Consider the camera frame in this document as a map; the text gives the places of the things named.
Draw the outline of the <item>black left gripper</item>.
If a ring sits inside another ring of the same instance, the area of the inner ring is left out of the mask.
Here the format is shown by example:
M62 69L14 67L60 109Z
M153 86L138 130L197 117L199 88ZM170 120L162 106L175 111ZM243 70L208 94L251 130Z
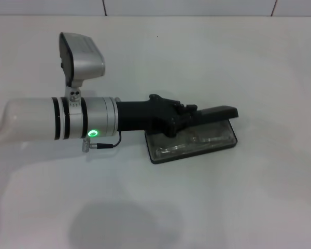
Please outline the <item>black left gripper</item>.
M183 105L179 101L152 94L147 101L117 102L118 128L123 131L160 132L175 137L178 130L189 126L197 105Z

